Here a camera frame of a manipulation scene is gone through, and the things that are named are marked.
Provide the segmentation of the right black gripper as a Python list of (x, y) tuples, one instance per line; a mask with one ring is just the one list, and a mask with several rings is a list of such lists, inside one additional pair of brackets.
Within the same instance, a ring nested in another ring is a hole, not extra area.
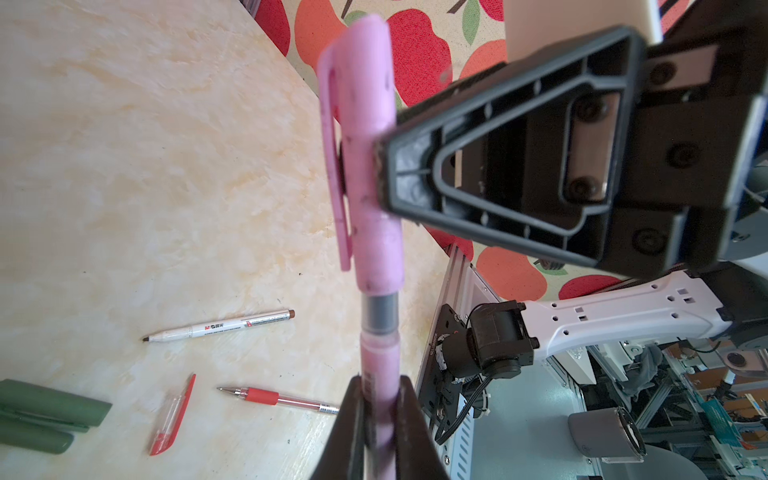
[(767, 5), (696, 2), (649, 48), (634, 111), (645, 50), (609, 27), (401, 112), (376, 145), (383, 208), (586, 267), (606, 261), (611, 226), (611, 269), (630, 277), (715, 264), (765, 125)]

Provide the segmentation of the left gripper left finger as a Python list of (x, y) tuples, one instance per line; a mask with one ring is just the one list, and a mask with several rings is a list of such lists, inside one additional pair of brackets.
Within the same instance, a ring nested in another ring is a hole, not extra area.
[(365, 399), (360, 376), (347, 387), (311, 480), (362, 480), (365, 475)]

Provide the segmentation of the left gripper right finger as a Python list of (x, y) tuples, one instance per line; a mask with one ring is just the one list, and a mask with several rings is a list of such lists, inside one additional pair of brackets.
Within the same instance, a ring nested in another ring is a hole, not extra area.
[(395, 403), (398, 480), (448, 480), (409, 377), (402, 375)]

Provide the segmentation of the red pen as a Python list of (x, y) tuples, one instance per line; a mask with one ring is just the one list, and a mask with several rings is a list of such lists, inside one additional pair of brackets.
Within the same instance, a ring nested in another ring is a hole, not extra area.
[(255, 387), (217, 387), (217, 390), (240, 400), (268, 405), (268, 406), (286, 406), (291, 408), (316, 411), (322, 414), (337, 415), (339, 408), (327, 403), (302, 400), (281, 395), (278, 392), (264, 390)]

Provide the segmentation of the red clear pen cap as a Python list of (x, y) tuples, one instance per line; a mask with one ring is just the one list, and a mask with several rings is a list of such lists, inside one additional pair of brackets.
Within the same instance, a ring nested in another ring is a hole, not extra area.
[(181, 393), (170, 397), (160, 415), (160, 422), (150, 444), (149, 455), (158, 456), (175, 443), (188, 408), (197, 375), (192, 373)]

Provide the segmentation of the pink pen cap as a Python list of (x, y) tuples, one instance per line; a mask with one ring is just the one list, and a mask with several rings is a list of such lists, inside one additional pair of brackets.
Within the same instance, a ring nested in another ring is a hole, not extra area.
[(358, 19), (317, 65), (323, 152), (342, 270), (368, 296), (404, 285), (398, 218), (380, 205), (375, 143), (396, 120), (391, 37), (377, 15)]

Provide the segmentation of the pink pen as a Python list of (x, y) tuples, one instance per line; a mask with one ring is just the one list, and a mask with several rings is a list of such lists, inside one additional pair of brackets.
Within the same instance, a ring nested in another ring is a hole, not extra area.
[(366, 477), (396, 477), (395, 417), (400, 384), (398, 295), (362, 297), (362, 392), (366, 412)]

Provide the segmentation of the green pen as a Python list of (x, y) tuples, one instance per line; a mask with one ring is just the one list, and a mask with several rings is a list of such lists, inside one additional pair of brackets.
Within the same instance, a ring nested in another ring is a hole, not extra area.
[(4, 445), (55, 455), (66, 452), (74, 441), (68, 432), (6, 417), (1, 418), (0, 434)]

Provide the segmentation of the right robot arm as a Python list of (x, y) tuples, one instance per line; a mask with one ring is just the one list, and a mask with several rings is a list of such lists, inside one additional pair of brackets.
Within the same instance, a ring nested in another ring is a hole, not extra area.
[(571, 349), (725, 337), (767, 345), (767, 278), (729, 262), (767, 150), (767, 5), (702, 1), (652, 45), (612, 22), (496, 64), (399, 113), (384, 207), (464, 238), (634, 279), (479, 307), (440, 351), (511, 378)]

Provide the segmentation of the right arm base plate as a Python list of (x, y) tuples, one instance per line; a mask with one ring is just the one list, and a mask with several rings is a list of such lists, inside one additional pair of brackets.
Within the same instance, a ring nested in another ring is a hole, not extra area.
[(472, 336), (449, 304), (438, 308), (423, 362), (418, 399), (434, 440), (442, 445), (457, 429), (463, 384), (480, 372), (470, 346)]

